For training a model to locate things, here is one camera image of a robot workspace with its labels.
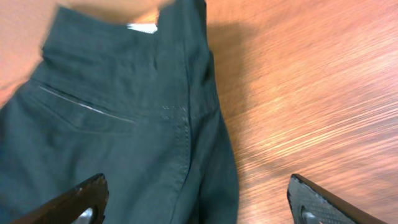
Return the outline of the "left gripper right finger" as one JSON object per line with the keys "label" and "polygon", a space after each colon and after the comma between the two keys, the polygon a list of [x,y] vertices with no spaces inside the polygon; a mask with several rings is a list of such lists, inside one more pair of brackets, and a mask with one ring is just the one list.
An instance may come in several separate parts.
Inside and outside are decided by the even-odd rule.
{"label": "left gripper right finger", "polygon": [[386,224],[299,174],[290,177],[287,199],[295,224]]}

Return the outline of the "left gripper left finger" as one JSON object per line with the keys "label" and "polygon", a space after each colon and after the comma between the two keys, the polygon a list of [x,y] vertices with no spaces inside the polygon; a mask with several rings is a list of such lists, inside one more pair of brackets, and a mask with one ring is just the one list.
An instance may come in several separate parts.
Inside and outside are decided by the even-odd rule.
{"label": "left gripper left finger", "polygon": [[102,224],[109,199],[104,174],[95,174],[12,224]]}

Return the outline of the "black shorts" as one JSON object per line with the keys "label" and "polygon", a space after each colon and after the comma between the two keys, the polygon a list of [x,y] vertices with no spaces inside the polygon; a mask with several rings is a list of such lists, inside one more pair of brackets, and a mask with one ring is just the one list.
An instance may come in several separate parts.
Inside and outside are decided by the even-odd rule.
{"label": "black shorts", "polygon": [[151,34],[58,9],[42,61],[1,108],[1,222],[97,173],[106,223],[236,223],[204,1],[163,8]]}

